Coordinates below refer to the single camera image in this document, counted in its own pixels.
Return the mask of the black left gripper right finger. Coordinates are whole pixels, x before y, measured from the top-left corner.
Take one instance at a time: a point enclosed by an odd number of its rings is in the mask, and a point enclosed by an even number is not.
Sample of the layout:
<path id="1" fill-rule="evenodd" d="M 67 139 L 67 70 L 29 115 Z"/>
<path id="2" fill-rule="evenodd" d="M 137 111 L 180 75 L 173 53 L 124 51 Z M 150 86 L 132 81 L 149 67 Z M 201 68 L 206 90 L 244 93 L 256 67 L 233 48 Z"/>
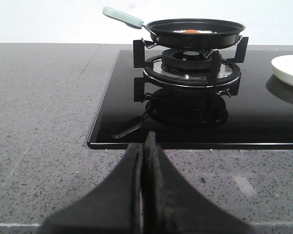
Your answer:
<path id="1" fill-rule="evenodd" d="M 144 233 L 253 234 L 254 228 L 225 212 L 190 185 L 149 132 L 143 162 Z"/>

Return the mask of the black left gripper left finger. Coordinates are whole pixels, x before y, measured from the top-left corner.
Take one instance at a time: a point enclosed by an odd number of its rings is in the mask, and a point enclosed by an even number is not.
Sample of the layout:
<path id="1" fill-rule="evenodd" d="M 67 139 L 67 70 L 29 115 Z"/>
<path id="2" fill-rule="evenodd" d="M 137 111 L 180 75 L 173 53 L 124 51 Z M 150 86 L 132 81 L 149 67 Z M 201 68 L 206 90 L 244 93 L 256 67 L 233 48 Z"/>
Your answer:
<path id="1" fill-rule="evenodd" d="M 128 145 L 121 161 L 93 191 L 49 216 L 40 234 L 139 234 L 143 145 Z"/>

